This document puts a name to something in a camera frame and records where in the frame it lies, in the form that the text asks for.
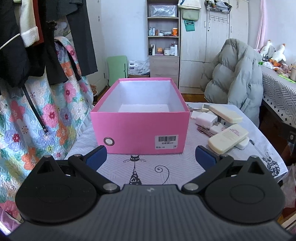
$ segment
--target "pink box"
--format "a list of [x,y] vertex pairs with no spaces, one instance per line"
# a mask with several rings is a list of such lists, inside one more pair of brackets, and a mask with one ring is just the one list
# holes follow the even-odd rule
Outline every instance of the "pink box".
[[119,79],[91,111],[98,145],[116,154],[182,153],[189,116],[171,78]]

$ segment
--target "white fur cuff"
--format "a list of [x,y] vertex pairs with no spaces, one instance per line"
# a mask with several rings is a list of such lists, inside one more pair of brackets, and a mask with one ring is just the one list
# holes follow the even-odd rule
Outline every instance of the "white fur cuff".
[[24,42],[25,47],[31,46],[33,43],[39,40],[38,27],[29,29],[28,31],[21,33],[22,40]]

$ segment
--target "orange jar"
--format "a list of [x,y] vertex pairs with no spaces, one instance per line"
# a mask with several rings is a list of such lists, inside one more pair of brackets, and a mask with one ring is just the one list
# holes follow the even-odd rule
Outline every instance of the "orange jar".
[[178,36],[178,28],[173,28],[173,35]]

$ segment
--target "patterned tablecloth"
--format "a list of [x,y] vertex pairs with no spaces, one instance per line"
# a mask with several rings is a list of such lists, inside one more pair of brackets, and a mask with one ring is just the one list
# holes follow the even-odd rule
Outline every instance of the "patterned tablecloth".
[[263,73],[263,100],[286,124],[296,128],[296,83],[291,83],[265,66]]
[[[188,104],[193,108],[201,108],[202,106],[202,103]],[[247,160],[251,155],[259,156],[279,181],[288,171],[282,158],[253,122],[236,106],[225,105],[225,107],[236,111],[243,117],[243,122],[240,125],[249,131],[250,138],[250,143],[245,150],[234,147],[226,154],[235,160]],[[197,131],[195,121],[190,120],[183,153],[140,156],[134,153],[130,155],[108,154],[107,160],[97,172],[121,187],[124,184],[177,184],[181,187],[205,171],[195,160],[195,149],[198,145],[209,149],[208,139],[207,136]],[[66,158],[76,153],[85,155],[97,146],[93,127],[90,125],[77,139]]]

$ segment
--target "barcode label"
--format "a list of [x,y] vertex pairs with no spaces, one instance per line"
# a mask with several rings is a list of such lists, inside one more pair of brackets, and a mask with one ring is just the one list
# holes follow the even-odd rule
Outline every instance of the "barcode label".
[[176,149],[178,147],[178,135],[155,136],[155,149]]
[[163,141],[175,141],[176,140],[176,136],[164,136],[164,137],[158,137],[158,141],[159,142],[163,142]]

